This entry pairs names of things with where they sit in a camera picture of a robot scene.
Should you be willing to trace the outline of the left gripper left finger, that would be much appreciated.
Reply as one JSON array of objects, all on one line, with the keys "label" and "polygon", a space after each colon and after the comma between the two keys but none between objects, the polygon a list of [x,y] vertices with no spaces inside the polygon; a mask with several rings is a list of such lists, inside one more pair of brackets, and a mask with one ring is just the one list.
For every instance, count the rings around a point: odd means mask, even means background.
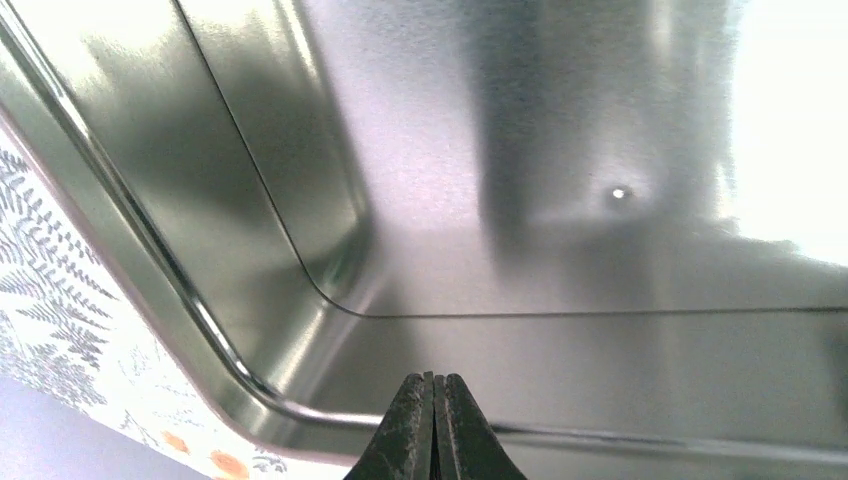
[{"label": "left gripper left finger", "polygon": [[345,480],[429,479],[433,432],[434,374],[410,374]]}]

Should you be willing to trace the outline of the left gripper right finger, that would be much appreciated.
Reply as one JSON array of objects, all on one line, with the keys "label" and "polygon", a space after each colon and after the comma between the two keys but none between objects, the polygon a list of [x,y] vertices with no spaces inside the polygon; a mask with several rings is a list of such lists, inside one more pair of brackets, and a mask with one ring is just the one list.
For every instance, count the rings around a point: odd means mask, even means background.
[{"label": "left gripper right finger", "polygon": [[434,378],[433,477],[524,479],[457,374]]}]

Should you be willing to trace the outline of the metal tin of chess pieces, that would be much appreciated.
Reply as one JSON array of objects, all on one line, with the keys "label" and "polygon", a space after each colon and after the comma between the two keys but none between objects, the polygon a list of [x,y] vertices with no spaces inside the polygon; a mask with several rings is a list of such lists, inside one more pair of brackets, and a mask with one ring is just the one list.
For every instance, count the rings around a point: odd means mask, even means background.
[{"label": "metal tin of chess pieces", "polygon": [[203,400],[347,461],[847,475],[843,1],[5,1],[1,90]]}]

